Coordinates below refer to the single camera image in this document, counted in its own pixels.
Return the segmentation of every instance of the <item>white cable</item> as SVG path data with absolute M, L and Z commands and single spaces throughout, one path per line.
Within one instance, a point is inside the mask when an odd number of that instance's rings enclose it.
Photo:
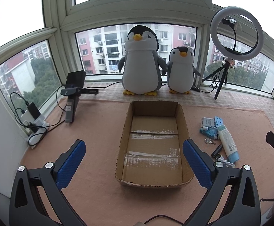
M 225 166 L 227 167 L 232 167 L 232 168 L 235 168 L 235 164 L 225 160 L 224 157 L 220 156 L 220 157 L 216 157 L 216 161 L 220 161 L 222 162 Z

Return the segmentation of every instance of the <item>metal bolt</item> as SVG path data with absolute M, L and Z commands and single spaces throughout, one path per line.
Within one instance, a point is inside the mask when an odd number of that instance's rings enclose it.
M 25 167 L 24 166 L 20 166 L 18 170 L 19 170 L 19 172 L 24 171 Z
M 245 170 L 247 170 L 247 171 L 250 171 L 250 169 L 251 169 L 251 167 L 248 166 L 248 165 L 245 165 L 244 168 L 245 168 Z
M 223 163 L 220 162 L 220 161 L 217 161 L 217 162 L 215 163 L 215 165 L 216 165 L 217 167 L 223 167 Z
M 48 162 L 46 165 L 45 165 L 46 168 L 51 168 L 53 167 L 53 163 L 52 162 Z

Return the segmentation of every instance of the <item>pink building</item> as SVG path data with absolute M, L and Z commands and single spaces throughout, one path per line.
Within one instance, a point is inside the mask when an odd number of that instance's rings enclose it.
M 89 75 L 96 74 L 88 32 L 84 31 L 77 33 L 76 35 L 82 63 L 86 73 Z
M 174 25 L 173 26 L 173 48 L 188 47 L 192 53 L 195 50 L 196 28 Z

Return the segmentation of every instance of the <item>phone holder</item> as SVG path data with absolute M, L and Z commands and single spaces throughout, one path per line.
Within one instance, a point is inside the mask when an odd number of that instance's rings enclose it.
M 66 117 L 65 122 L 73 122 L 74 116 L 81 94 L 98 94 L 98 89 L 83 88 L 86 72 L 83 70 L 70 72 L 67 76 L 67 82 L 61 95 L 67 96 Z

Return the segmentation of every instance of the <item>ring light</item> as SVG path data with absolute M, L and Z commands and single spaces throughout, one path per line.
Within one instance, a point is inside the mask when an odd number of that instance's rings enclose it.
M 237 53 L 237 52 L 230 52 L 228 51 L 219 41 L 219 38 L 217 37 L 217 29 L 219 26 L 219 23 L 222 21 L 223 18 L 226 16 L 229 16 L 231 14 L 239 14 L 247 17 L 252 21 L 256 28 L 257 32 L 257 40 L 255 46 L 248 52 L 245 53 Z M 240 7 L 224 7 L 220 9 L 216 14 L 213 16 L 211 23 L 210 23 L 210 34 L 211 39 L 216 46 L 216 48 L 224 55 L 226 55 L 228 58 L 231 58 L 233 60 L 249 60 L 255 58 L 262 50 L 263 44 L 264 44 L 264 34 L 261 25 L 257 21 L 257 19 L 248 11 L 245 9 L 242 9 Z

